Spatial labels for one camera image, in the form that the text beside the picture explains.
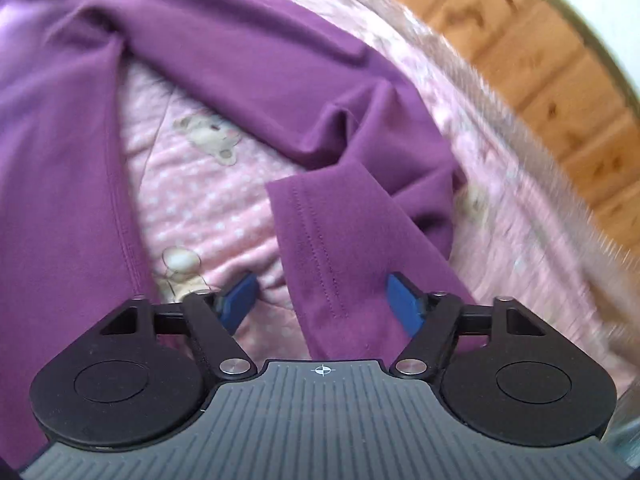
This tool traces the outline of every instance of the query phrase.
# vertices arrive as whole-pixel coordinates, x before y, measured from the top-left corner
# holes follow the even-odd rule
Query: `pink blanket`
[[[518,298],[607,368],[621,394],[633,375],[607,348],[560,222],[535,181],[439,69],[356,0],[294,0],[360,37],[409,75],[469,179],[458,197],[452,266],[474,297]],[[300,169],[140,65],[123,88],[132,192],[168,301],[258,272],[262,297],[238,331],[258,366],[308,359],[278,256],[264,183]]]

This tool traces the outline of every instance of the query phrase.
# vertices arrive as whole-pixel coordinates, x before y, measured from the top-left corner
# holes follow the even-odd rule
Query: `ribbed gray surface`
[[[536,449],[491,440],[454,420],[427,384],[376,362],[268,365],[226,384],[182,433],[99,453],[53,445],[26,480],[621,480],[630,469],[596,438]]]

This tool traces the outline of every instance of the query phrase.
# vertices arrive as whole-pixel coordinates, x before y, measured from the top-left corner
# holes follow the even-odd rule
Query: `wooden wall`
[[[399,0],[442,33],[548,147],[596,222],[640,255],[640,123],[545,0]]]

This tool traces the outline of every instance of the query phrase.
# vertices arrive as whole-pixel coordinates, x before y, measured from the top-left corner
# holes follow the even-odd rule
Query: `fabric fold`
[[[270,187],[317,358],[394,357],[385,273],[449,269],[459,167],[417,90],[288,0],[0,0],[0,455],[44,443],[37,371],[128,297],[156,297],[118,137],[130,52],[308,174]]]
[[[403,272],[422,290],[473,301],[439,250],[361,164],[278,180],[268,192],[289,293],[313,358],[393,362],[409,339],[386,302],[391,272]]]

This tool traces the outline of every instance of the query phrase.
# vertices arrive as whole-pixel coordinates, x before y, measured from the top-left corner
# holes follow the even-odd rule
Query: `white polka dots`
[[[197,288],[222,286],[241,269],[258,272],[261,294],[273,304],[257,303],[244,320],[238,341],[258,366],[266,357],[308,359],[295,314],[282,308],[288,294],[283,275],[273,267],[278,245],[264,187],[265,182],[299,168],[250,134],[243,134],[234,147],[238,156],[234,165],[216,163],[172,127],[176,119],[203,107],[157,75],[154,80],[157,83],[126,96],[126,101],[136,102],[136,109],[126,111],[122,136],[132,197],[156,282],[166,288],[168,269],[162,252],[171,247],[193,251],[201,259],[198,279],[203,284]],[[153,99],[158,102],[150,106]],[[143,139],[145,149],[140,150]]]

